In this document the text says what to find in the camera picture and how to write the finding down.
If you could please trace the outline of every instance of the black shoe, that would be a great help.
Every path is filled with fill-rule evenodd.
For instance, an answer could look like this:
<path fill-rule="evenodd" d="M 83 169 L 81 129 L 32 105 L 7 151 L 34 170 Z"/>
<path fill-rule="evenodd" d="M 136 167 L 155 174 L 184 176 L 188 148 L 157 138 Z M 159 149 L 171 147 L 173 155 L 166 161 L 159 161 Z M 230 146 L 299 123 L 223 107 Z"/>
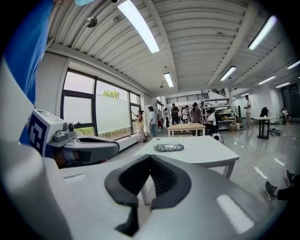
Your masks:
<path fill-rule="evenodd" d="M 292 177 L 294 176 L 294 173 L 289 172 L 289 170 L 286 170 L 285 172 L 285 176 L 287 178 L 287 185 L 288 186 L 292 186 L 294 185 L 293 181 L 292 181 Z"/>
<path fill-rule="evenodd" d="M 270 184 L 269 181 L 266 182 L 265 184 L 265 190 L 266 190 L 266 193 L 268 195 L 268 199 L 270 201 L 272 201 L 274 198 L 276 198 L 276 196 L 274 195 L 274 192 L 276 191 L 277 187 L 276 186 L 273 186 L 272 184 Z"/>

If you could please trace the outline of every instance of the person in black shirt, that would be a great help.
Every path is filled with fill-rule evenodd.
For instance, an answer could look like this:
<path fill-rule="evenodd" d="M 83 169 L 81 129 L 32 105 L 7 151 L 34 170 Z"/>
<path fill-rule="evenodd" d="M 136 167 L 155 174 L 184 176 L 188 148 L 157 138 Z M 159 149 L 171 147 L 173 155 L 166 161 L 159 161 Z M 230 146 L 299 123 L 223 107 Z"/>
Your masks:
<path fill-rule="evenodd" d="M 171 110 L 171 112 L 172 112 L 172 124 L 174 124 L 175 122 L 177 123 L 177 124 L 179 124 L 179 122 L 178 122 L 178 112 L 179 112 L 179 109 L 178 109 L 178 107 L 176 107 L 175 106 L 175 103 L 173 103 L 172 104 L 172 110 Z"/>

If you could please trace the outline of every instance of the fluorescent light fixture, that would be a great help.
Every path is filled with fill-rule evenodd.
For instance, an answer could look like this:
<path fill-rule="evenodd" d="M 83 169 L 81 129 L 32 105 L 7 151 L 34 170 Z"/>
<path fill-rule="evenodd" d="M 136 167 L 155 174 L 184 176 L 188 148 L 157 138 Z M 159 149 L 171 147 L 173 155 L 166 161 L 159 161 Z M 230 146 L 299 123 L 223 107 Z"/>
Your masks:
<path fill-rule="evenodd" d="M 126 18 L 132 23 L 132 25 L 141 35 L 141 37 L 144 39 L 145 43 L 149 47 L 151 53 L 158 52 L 158 44 L 156 43 L 147 23 L 143 19 L 140 12 L 136 9 L 135 5 L 130 0 L 127 0 L 118 5 L 118 9 L 122 11 L 122 13 L 126 16 Z"/>
<path fill-rule="evenodd" d="M 231 66 L 230 69 L 221 77 L 220 81 L 224 81 L 226 78 L 228 78 L 234 71 L 236 70 L 235 66 Z"/>
<path fill-rule="evenodd" d="M 281 87 L 284 87 L 284 86 L 289 85 L 289 84 L 290 84 L 289 82 L 286 82 L 284 84 L 281 84 L 281 85 L 277 86 L 276 88 L 281 88 Z"/>
<path fill-rule="evenodd" d="M 243 94 L 243 95 L 241 95 L 241 97 L 243 97 L 243 96 L 245 96 L 245 95 L 248 95 L 249 93 L 247 92 L 247 93 L 245 93 L 245 94 Z"/>
<path fill-rule="evenodd" d="M 272 16 L 268 19 L 266 24 L 260 30 L 259 34 L 255 37 L 255 39 L 252 41 L 252 43 L 248 47 L 250 50 L 254 50 L 260 44 L 260 42 L 267 36 L 267 34 L 270 32 L 270 30 L 275 25 L 276 20 L 277 19 L 275 16 Z"/>
<path fill-rule="evenodd" d="M 300 64 L 300 61 L 295 62 L 295 63 L 293 63 L 291 66 L 287 67 L 287 69 L 292 69 L 292 68 L 294 68 L 295 66 L 297 66 L 297 65 L 299 65 L 299 64 Z"/>
<path fill-rule="evenodd" d="M 166 79 L 169 87 L 173 87 L 174 85 L 173 85 L 170 73 L 165 73 L 164 76 L 165 76 L 165 79 Z"/>
<path fill-rule="evenodd" d="M 260 82 L 258 85 L 262 85 L 262 84 L 264 84 L 264 83 L 266 83 L 266 82 L 268 82 L 268 81 L 271 81 L 271 80 L 274 79 L 274 78 L 275 78 L 275 76 L 269 77 L 269 78 L 267 78 L 266 80 L 263 80 L 262 82 Z"/>

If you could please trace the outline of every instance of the tree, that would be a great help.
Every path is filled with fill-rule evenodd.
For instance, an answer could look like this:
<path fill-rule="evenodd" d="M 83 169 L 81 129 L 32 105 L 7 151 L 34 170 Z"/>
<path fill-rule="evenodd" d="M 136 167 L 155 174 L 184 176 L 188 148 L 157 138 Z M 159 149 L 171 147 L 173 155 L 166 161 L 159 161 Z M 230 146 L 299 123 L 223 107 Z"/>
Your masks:
<path fill-rule="evenodd" d="M 109 96 L 111 98 L 116 98 L 116 99 L 120 98 L 120 93 L 117 92 L 117 91 L 105 90 L 102 95 L 103 96 Z"/>

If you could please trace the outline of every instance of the ceiling beam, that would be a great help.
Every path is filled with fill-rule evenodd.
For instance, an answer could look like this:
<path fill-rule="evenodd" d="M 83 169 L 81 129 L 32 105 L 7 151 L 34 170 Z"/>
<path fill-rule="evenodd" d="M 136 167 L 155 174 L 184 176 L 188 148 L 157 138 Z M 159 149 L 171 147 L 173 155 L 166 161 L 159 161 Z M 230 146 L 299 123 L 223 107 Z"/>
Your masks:
<path fill-rule="evenodd" d="M 287 44 L 287 40 L 284 39 L 280 44 L 278 44 L 267 56 L 265 56 L 260 62 L 258 62 L 253 68 L 239 77 L 237 80 L 233 82 L 234 85 L 244 81 L 248 77 L 254 76 L 255 72 L 259 71 L 263 68 L 267 63 L 271 62 L 275 59 L 283 50 L 285 45 Z"/>
<path fill-rule="evenodd" d="M 171 46 L 170 46 L 170 42 L 169 42 L 169 39 L 168 39 L 168 36 L 167 36 L 167 33 L 165 31 L 165 28 L 164 28 L 164 25 L 163 25 L 163 22 L 161 21 L 160 17 L 159 17 L 159 14 L 152 2 L 152 0 L 144 0 L 144 3 L 146 4 L 147 6 L 147 9 L 150 11 L 151 15 L 153 16 L 154 18 L 154 21 L 159 29 L 159 32 L 162 36 L 162 40 L 165 44 L 165 48 L 167 50 L 167 54 L 169 56 L 169 61 L 170 61 L 170 68 L 167 68 L 168 71 L 166 72 L 170 72 L 171 74 L 171 78 L 172 78 L 172 81 L 174 83 L 174 87 L 177 88 L 178 90 L 178 84 L 177 84 L 177 74 L 176 74 L 176 68 L 175 68 L 175 63 L 174 63 L 174 57 L 173 57 L 173 53 L 172 53 L 172 50 L 171 50 Z"/>
<path fill-rule="evenodd" d="M 80 51 L 71 49 L 69 47 L 66 47 L 66 46 L 63 46 L 63 45 L 60 45 L 57 43 L 52 43 L 48 47 L 47 51 L 56 53 L 56 54 L 60 54 L 60 55 L 66 56 L 66 57 L 70 57 L 70 58 L 78 60 L 80 62 L 84 62 L 90 66 L 93 66 L 95 68 L 98 68 L 98 69 L 110 74 L 111 76 L 113 76 L 115 78 L 118 78 L 119 80 L 121 80 L 123 82 L 126 82 L 127 84 L 130 84 L 131 86 L 137 88 L 139 91 L 142 91 L 142 92 L 146 93 L 147 95 L 152 96 L 151 92 L 149 92 L 148 90 L 146 90 L 139 84 L 135 83 L 129 77 L 123 75 L 122 73 L 120 73 L 116 69 L 106 65 L 105 63 L 103 63 L 97 59 L 94 59 L 93 57 L 88 56 Z"/>
<path fill-rule="evenodd" d="M 232 42 L 226 56 L 223 61 L 213 74 L 213 76 L 208 81 L 208 86 L 210 86 L 222 73 L 222 71 L 226 68 L 227 64 L 231 61 L 231 59 L 235 56 L 236 52 L 244 42 L 245 37 L 250 31 L 253 23 L 256 19 L 256 16 L 259 11 L 259 6 L 256 4 L 254 0 L 251 0 L 248 4 L 244 19 L 240 25 L 237 35 L 235 36 L 234 41 Z"/>

